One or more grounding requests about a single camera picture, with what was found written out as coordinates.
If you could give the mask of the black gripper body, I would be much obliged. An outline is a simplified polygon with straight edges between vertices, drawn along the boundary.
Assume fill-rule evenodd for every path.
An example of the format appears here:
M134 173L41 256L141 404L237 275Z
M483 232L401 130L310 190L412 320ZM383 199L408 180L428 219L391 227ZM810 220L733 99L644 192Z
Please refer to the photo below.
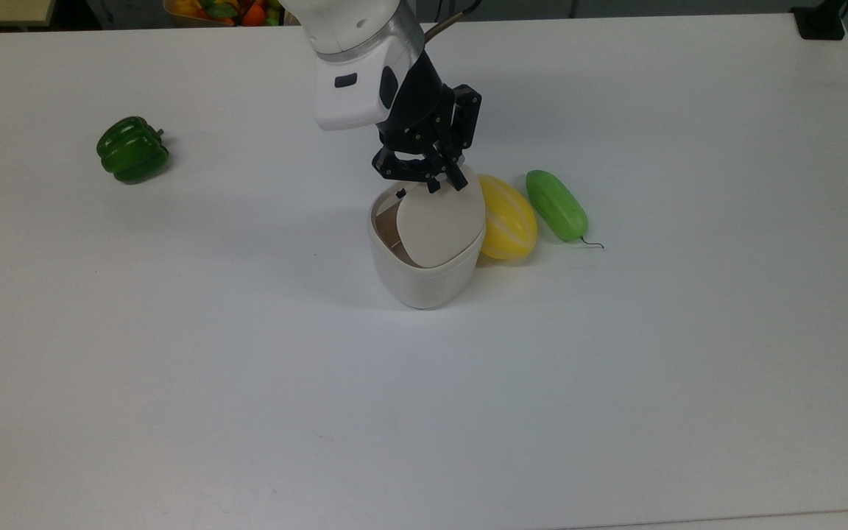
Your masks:
M403 140L405 131L431 123L439 105L450 100L451 94L451 88L441 80L428 52L417 58L402 82L398 82L392 67L384 67L379 98L386 104L388 117L376 124L381 144L392 151L404 152L409 144Z

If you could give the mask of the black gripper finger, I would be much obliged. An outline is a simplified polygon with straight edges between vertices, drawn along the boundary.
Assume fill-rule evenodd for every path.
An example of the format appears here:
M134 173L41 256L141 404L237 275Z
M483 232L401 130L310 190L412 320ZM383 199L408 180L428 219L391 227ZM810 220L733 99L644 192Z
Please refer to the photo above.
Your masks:
M443 171L427 158L401 160L394 151L381 147L372 158L372 167L381 178L387 180L424 183L430 194L435 194L441 188L437 175Z
M462 151L473 144L481 102L481 94L468 85L443 86L443 172L455 191L468 184L460 163Z

